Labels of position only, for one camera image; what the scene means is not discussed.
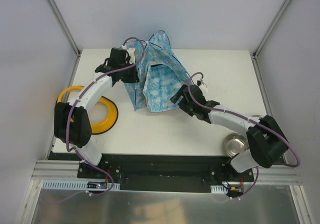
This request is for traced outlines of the blue snowman pet tent fabric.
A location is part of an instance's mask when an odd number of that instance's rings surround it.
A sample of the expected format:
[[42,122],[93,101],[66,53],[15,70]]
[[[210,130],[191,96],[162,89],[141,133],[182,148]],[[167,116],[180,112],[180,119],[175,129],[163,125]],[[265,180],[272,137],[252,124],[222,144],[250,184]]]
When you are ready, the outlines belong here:
[[135,49],[137,60],[143,56],[136,66],[139,82],[124,85],[134,110],[147,108],[159,113],[177,109],[171,98],[188,83],[190,75],[172,51],[168,34],[159,30],[149,40],[130,39],[124,46]]

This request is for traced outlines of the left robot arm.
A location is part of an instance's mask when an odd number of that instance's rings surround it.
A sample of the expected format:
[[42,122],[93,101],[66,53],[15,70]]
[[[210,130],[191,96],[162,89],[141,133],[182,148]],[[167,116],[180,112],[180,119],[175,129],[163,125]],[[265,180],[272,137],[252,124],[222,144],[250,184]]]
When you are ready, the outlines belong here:
[[136,59],[136,55],[133,47],[113,47],[110,56],[95,69],[89,83],[70,101],[59,101],[54,107],[54,136],[66,144],[68,151],[77,151],[90,163],[88,172],[96,179],[105,175],[106,167],[100,163],[102,153],[91,139],[89,111],[116,82],[139,82],[137,65],[144,56]]

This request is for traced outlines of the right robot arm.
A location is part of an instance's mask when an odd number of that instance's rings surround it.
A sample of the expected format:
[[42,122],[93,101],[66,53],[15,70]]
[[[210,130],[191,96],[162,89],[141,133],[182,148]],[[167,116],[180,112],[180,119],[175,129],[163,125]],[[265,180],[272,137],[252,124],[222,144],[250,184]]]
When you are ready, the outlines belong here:
[[246,137],[248,150],[237,153],[225,168],[225,176],[230,181],[237,181],[248,169],[259,166],[270,168],[289,149],[285,135],[272,116],[257,118],[228,110],[217,101],[206,100],[195,84],[184,84],[170,101],[191,117],[196,116],[201,121],[225,127]]

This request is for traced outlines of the steel pet bowl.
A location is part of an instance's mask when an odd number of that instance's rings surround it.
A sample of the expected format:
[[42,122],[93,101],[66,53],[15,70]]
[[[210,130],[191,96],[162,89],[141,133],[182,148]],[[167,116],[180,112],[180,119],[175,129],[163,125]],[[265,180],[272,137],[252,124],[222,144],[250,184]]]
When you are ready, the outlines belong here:
[[259,115],[259,114],[249,116],[250,119],[254,119],[254,120],[261,120],[263,117],[264,117],[263,115]]
[[223,149],[229,157],[244,153],[249,149],[249,142],[243,135],[232,132],[223,140]]

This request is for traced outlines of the black tent pole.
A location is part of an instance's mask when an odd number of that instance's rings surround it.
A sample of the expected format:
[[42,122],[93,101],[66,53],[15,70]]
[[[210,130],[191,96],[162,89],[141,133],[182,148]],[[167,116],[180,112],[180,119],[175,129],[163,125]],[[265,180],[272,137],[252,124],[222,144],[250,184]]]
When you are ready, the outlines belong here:
[[156,31],[146,42],[146,58],[156,65],[169,67],[183,81],[189,79],[189,73],[178,60],[171,48],[171,41],[164,30]]

